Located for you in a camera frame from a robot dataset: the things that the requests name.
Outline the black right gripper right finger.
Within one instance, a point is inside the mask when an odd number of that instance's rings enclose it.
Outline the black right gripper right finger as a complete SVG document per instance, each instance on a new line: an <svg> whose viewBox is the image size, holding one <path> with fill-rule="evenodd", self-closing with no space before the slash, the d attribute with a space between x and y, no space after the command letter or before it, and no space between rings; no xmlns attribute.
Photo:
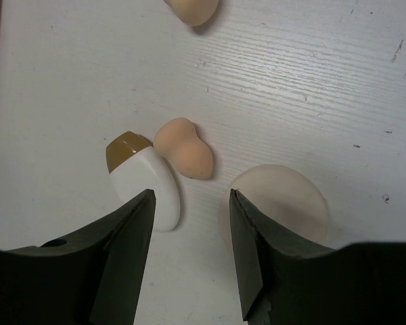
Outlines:
<svg viewBox="0 0 406 325"><path fill-rule="evenodd" d="M229 215L249 324L406 324L406 242L322 246L232 190Z"/></svg>

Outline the white bottle brown cap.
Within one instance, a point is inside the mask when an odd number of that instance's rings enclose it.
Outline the white bottle brown cap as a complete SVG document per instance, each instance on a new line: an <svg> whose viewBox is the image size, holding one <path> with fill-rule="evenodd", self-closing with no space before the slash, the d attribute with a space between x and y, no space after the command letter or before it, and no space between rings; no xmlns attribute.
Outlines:
<svg viewBox="0 0 406 325"><path fill-rule="evenodd" d="M179 191L170 169L142 136L126 131L106 147L110 179L123 202L150 189L156 197L154 230L170 232L179 223Z"/></svg>

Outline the white round powder puff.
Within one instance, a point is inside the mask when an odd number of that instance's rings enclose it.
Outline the white round powder puff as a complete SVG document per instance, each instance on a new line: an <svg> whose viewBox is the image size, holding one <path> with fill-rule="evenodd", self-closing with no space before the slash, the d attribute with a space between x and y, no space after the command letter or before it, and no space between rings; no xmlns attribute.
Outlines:
<svg viewBox="0 0 406 325"><path fill-rule="evenodd" d="M241 173L225 191L219 205L219 231L233 249L230 230L230 191L239 190L260 212L296 234L323 244L330 223L327 201L303 174L282 165L259 165Z"/></svg>

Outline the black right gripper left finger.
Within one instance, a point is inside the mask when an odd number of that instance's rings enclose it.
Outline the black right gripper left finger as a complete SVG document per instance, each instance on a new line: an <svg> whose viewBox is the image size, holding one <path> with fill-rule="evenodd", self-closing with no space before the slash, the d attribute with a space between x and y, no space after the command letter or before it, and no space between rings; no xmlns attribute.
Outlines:
<svg viewBox="0 0 406 325"><path fill-rule="evenodd" d="M42 246L0 250L0 324L132 324L155 207L144 190Z"/></svg>

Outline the beige makeup sponge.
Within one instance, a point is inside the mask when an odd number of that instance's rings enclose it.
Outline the beige makeup sponge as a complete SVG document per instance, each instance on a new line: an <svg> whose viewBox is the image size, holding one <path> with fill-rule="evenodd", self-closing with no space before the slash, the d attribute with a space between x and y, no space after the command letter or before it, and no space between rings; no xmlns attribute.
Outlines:
<svg viewBox="0 0 406 325"><path fill-rule="evenodd" d="M195 27L205 24L217 10L219 0L164 0L184 24Z"/></svg>
<svg viewBox="0 0 406 325"><path fill-rule="evenodd" d="M161 127L153 141L158 155L170 161L182 176L207 180L212 177L212 151L187 118L175 118Z"/></svg>

